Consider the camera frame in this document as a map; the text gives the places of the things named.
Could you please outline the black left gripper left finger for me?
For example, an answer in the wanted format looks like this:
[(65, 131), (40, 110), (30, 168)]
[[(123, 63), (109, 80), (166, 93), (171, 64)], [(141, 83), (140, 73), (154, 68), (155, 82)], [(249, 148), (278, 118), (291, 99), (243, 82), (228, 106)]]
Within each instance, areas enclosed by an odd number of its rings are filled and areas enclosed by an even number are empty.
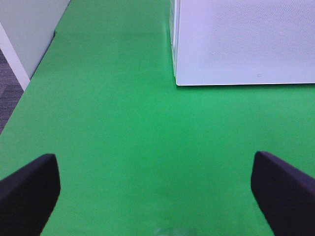
[(38, 236), (61, 191), (56, 156), (44, 154), (0, 181), (0, 234)]

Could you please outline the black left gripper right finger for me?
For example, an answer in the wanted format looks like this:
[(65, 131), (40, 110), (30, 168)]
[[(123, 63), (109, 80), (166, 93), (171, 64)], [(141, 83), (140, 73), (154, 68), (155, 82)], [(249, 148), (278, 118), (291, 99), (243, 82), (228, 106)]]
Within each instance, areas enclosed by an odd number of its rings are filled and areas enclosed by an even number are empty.
[(277, 156), (254, 156), (251, 190), (276, 236), (315, 234), (315, 179)]

